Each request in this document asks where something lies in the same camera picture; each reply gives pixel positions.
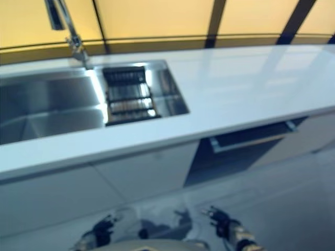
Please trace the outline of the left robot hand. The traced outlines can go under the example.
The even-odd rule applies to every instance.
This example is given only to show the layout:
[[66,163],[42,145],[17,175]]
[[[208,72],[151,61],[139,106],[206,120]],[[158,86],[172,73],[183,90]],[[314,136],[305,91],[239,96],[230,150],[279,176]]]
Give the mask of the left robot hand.
[[108,245],[111,242],[113,227],[121,219],[122,216],[120,215],[112,216],[111,214],[108,214],[93,226],[92,232],[95,237],[97,247]]

